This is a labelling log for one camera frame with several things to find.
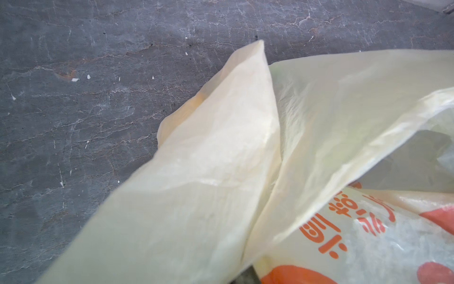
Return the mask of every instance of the translucent plastic bag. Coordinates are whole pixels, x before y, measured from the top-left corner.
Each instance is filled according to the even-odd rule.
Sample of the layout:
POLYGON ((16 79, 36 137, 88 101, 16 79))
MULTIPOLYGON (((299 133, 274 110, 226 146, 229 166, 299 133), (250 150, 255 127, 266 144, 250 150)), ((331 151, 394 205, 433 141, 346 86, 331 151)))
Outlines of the translucent plastic bag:
POLYGON ((453 75, 452 51, 235 51, 41 283, 229 282, 452 108, 453 75))
POLYGON ((344 188, 267 251, 254 263, 262 283, 454 283, 453 212, 418 215, 369 193, 344 188))

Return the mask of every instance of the marble surface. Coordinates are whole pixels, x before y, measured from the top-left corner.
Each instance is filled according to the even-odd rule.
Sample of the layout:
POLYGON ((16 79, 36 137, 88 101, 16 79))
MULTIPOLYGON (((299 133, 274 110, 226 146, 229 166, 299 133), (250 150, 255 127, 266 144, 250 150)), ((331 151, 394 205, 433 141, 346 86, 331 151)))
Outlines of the marble surface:
POLYGON ((34 282, 152 158, 160 121, 257 39, 269 63, 453 49, 454 17, 398 0, 2 1, 0 282, 34 282))

